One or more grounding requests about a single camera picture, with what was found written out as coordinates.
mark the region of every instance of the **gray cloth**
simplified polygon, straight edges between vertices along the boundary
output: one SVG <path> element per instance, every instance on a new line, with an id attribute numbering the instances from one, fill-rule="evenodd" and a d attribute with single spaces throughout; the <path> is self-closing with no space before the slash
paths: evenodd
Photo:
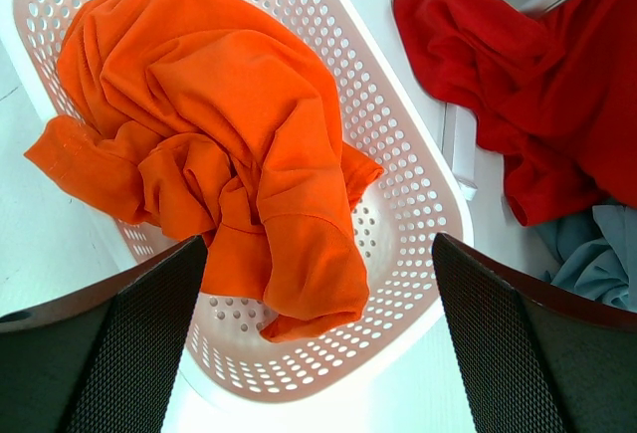
<path id="1" fill-rule="evenodd" d="M 562 264 L 545 280 L 592 301 L 637 312 L 637 210 L 592 209 L 535 227 Z"/>

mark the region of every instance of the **crumpled orange fabric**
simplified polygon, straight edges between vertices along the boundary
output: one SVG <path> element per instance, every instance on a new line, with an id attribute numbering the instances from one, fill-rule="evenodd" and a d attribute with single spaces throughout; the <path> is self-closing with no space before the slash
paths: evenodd
<path id="1" fill-rule="evenodd" d="M 360 318 L 350 210 L 382 172 L 343 143 L 314 52 L 242 0 L 92 0 L 58 61 L 84 121 L 51 120 L 26 156 L 130 224 L 209 246 L 202 292 L 263 300 L 270 341 Z"/>

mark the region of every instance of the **clothing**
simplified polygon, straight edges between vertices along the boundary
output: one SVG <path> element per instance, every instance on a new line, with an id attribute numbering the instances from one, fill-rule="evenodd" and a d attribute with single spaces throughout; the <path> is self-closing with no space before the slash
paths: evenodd
<path id="1" fill-rule="evenodd" d="M 545 280 L 592 301 L 637 312 L 637 211 L 600 205 L 536 226 L 562 264 Z"/>
<path id="2" fill-rule="evenodd" d="M 382 172 L 342 142 L 333 78 L 242 0 L 93 0 L 58 62 L 84 122 L 26 153 L 66 192 L 182 240 L 203 234 L 202 292 L 263 300 L 271 341 L 360 318 L 350 210 Z"/>
<path id="3" fill-rule="evenodd" d="M 416 78 L 474 112 L 523 225 L 609 194 L 637 207 L 636 4 L 568 0 L 536 21 L 503 0 L 394 0 Z"/>

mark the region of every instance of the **red fabric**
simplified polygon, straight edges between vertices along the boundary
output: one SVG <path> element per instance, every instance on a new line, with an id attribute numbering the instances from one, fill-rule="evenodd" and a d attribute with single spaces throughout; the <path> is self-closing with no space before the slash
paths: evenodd
<path id="1" fill-rule="evenodd" d="M 608 195 L 637 207 L 635 6 L 569 0 L 535 21 L 502 0 L 394 0 L 416 78 L 474 112 L 523 225 Z"/>

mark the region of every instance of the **white plastic basket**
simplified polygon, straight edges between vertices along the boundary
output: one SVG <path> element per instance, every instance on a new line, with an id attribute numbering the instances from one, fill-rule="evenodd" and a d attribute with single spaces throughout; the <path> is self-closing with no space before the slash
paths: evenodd
<path id="1" fill-rule="evenodd" d="M 60 87 L 56 60 L 85 1 L 0 0 L 3 42 L 43 121 L 75 110 Z M 273 315 L 261 303 L 200 296 L 180 369 L 202 396 L 226 406 L 299 400 L 344 378 L 372 377 L 442 315 L 431 261 L 435 233 L 473 242 L 454 177 L 349 1 L 248 1 L 321 56 L 338 85 L 345 140 L 381 163 L 385 174 L 353 213 L 371 288 L 360 322 L 314 340 L 271 344 L 258 334 Z M 42 182 L 50 181 L 43 175 Z M 87 212 L 121 269 L 170 244 L 150 226 Z"/>

